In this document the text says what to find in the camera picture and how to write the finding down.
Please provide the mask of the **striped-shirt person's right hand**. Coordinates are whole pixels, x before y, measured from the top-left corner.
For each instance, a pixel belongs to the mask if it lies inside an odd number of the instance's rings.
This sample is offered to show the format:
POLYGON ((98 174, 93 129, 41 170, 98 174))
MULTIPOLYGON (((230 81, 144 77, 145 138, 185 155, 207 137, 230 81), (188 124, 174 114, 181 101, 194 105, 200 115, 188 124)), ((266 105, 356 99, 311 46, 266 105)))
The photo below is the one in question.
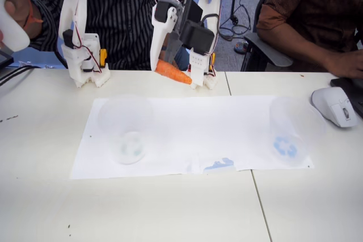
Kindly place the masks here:
POLYGON ((29 15, 28 0, 5 0, 5 10, 24 29, 29 15))

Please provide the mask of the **brown-shirt person's right hand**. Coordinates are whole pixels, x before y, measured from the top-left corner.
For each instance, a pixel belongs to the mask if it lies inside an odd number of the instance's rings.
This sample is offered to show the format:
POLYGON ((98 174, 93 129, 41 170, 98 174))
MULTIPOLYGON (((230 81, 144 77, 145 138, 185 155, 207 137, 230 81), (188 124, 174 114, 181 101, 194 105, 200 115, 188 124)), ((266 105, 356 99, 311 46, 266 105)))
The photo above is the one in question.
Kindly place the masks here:
POLYGON ((362 49, 347 53, 331 53, 325 66, 331 74, 337 77, 362 79, 362 49))

